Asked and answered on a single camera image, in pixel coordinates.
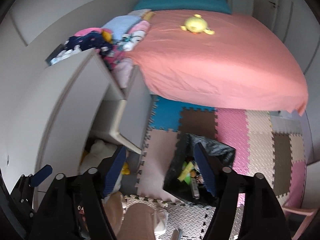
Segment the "white crumpled cloth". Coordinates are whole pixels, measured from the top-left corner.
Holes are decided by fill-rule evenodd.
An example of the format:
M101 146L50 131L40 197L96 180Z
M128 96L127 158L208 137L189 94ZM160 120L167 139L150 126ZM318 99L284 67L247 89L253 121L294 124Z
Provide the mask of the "white crumpled cloth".
M50 64L54 65L64 59L67 59L75 54L78 54L82 52L82 50L80 49L79 45L76 45L74 47L74 49L70 49L70 50L63 50L60 53L58 53L58 55L56 57L54 57L53 59L50 60Z

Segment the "pink bed sheet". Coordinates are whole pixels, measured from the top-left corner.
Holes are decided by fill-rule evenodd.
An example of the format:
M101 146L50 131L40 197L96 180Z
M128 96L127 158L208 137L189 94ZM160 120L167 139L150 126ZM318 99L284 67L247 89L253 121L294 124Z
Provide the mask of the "pink bed sheet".
M181 25L192 10L161 10L143 41L127 52L151 92L196 105L297 111L308 103L304 74L286 46L255 18L201 11L214 34Z

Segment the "pink folded clothes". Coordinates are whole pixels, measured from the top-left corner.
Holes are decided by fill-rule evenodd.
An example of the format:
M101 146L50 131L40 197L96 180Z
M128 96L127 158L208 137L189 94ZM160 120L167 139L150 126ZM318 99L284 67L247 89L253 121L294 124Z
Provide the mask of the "pink folded clothes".
M103 61L121 89L129 84L133 62L126 53L132 51L141 42L151 28L150 20L155 12L151 9L140 9L127 15L117 16L101 28L88 28L77 32L76 36L99 32L113 48L103 56Z

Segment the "navy patterned blanket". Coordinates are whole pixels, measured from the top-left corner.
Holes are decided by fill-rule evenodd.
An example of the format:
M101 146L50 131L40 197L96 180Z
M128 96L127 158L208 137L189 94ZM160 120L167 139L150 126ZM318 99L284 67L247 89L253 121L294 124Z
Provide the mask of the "navy patterned blanket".
M100 56L107 56L113 49L113 44L105 41L101 33L92 31L84 36L71 36L64 45L65 50L81 51L95 49Z

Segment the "black wall socket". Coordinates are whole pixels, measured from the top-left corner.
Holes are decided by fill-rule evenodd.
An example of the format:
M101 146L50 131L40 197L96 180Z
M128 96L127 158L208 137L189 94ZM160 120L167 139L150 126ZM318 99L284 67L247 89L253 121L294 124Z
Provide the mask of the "black wall socket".
M48 66L52 65L51 60L53 58L57 57L57 55L59 53L61 53L61 51L63 51L64 48L65 48L65 45L64 44L60 44L51 52L51 54L45 60L45 62L47 63Z

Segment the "teal pillow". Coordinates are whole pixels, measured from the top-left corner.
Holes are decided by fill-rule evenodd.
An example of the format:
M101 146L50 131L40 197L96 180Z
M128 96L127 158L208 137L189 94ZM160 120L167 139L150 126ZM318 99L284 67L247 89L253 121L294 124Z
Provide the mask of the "teal pillow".
M134 10L202 10L232 14L226 0L139 0Z

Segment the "yellow plush duck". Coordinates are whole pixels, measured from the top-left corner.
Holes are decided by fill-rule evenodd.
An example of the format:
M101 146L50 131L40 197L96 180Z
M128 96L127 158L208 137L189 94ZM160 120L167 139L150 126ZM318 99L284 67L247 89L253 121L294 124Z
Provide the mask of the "yellow plush duck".
M193 34L215 34L215 31L208 27L208 23L199 14L194 14L192 17L187 18L184 24L180 26L180 28L183 31L189 31Z

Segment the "white desk drawer unit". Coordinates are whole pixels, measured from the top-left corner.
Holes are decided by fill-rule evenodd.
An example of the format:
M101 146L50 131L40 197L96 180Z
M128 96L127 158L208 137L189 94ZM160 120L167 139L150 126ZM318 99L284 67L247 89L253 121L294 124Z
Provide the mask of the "white desk drawer unit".
M122 89L92 50L46 68L31 95L35 171L76 174L90 136L141 154L151 102L139 67Z

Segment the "black trash bag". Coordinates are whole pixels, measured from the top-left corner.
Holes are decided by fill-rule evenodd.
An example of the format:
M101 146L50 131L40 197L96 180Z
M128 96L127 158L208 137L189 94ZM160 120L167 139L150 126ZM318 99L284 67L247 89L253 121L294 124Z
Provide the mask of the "black trash bag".
M194 146L197 143L202 144L208 155L217 157L223 166L233 167L236 149L232 146L204 136L181 133L164 178L163 190L188 205L215 206L217 198L206 190L194 158Z

